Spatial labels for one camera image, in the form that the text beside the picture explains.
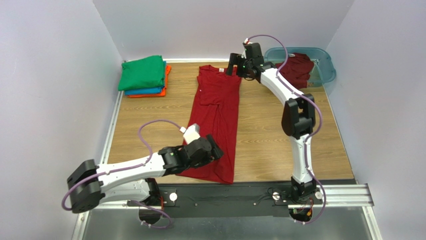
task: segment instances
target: blue plastic bin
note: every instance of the blue plastic bin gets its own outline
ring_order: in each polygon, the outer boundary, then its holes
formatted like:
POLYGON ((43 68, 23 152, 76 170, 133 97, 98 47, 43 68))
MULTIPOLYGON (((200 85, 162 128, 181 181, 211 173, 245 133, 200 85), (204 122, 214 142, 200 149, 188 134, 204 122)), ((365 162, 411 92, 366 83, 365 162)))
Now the blue plastic bin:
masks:
MULTIPOLYGON (((336 70, 330 55, 317 47, 287 47, 288 54, 306 54, 314 63, 310 78, 307 81, 308 87, 320 87, 323 83, 329 83, 336 78, 336 70)), ((286 60, 286 51, 282 47, 274 47, 266 51, 265 62, 274 64, 282 63, 286 60)))

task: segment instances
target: gray floor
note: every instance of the gray floor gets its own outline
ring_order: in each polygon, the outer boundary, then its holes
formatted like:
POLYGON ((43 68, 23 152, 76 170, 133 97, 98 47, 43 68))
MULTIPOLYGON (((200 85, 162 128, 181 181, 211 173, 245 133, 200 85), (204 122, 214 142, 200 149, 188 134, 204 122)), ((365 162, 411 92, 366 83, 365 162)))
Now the gray floor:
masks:
POLYGON ((141 226, 137 209, 94 209, 83 239, 369 240, 371 236, 361 207, 327 208, 306 226, 279 217, 177 218, 166 230, 141 226))

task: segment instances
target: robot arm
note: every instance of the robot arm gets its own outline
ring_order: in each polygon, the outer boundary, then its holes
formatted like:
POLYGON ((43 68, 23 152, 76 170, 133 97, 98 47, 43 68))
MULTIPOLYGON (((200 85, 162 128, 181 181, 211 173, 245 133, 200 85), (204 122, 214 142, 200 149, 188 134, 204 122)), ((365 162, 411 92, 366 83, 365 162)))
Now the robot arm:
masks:
POLYGON ((194 124, 185 131, 187 145, 167 146, 147 157, 114 164, 95 165, 94 160, 84 161, 67 179, 68 189, 83 179, 99 173, 107 173, 80 184, 71 194, 73 213, 92 210, 106 202, 136 200, 139 202, 158 199, 155 179, 179 174, 189 168, 199 168, 223 156, 211 135, 200 137, 200 128, 194 124), (140 167, 112 172, 132 166, 140 167))
POLYGON ((257 80, 266 86, 284 106, 281 126, 291 142, 293 154, 293 173, 291 177, 291 198, 294 201, 314 194, 317 183, 308 172, 311 165, 311 138, 315 125, 315 109, 305 99, 314 101, 311 94, 303 94, 292 86, 271 62, 265 62, 259 43, 244 43, 244 53, 231 53, 226 74, 233 74, 236 65, 236 74, 249 80, 257 80))

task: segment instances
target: wooden table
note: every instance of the wooden table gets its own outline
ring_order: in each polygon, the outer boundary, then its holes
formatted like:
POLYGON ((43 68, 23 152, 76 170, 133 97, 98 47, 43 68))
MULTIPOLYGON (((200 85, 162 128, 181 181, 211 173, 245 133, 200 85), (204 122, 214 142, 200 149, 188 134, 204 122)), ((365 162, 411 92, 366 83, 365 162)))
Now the wooden table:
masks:
MULTIPOLYGON (((211 64, 225 68, 226 62, 168 63, 171 72, 165 97, 128 98, 123 96, 108 163, 120 163, 149 155, 137 132, 155 119, 169 119, 187 126, 197 90, 199 66, 211 64)), ((314 174, 320 180, 353 179, 342 140, 322 87, 306 88, 323 115, 321 131, 312 138, 311 154, 314 174)), ((292 148, 281 128, 283 106, 265 86, 242 80, 235 157, 235 182, 289 181, 293 171, 292 148)), ((182 134, 169 123, 153 123, 142 136, 156 152, 165 146, 182 144, 182 134)), ((208 183, 188 177, 169 175, 158 183, 208 183)))

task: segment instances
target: white wall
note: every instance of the white wall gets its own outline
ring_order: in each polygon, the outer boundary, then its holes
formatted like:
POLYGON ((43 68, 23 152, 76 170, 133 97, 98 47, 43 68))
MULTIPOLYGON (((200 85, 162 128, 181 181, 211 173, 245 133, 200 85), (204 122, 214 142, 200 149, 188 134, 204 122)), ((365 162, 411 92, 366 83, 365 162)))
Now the white wall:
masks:
POLYGON ((426 234, 426 2, 355 0, 326 49, 326 88, 383 239, 426 234))
POLYGON ((71 239, 67 177, 100 157, 121 61, 89 0, 0 3, 0 239, 71 239))
MULTIPOLYGON (((354 0, 94 0, 121 56, 136 60, 223 58, 245 38, 271 34, 286 46, 325 49, 354 0)), ((274 40, 257 39, 266 51, 274 40)))

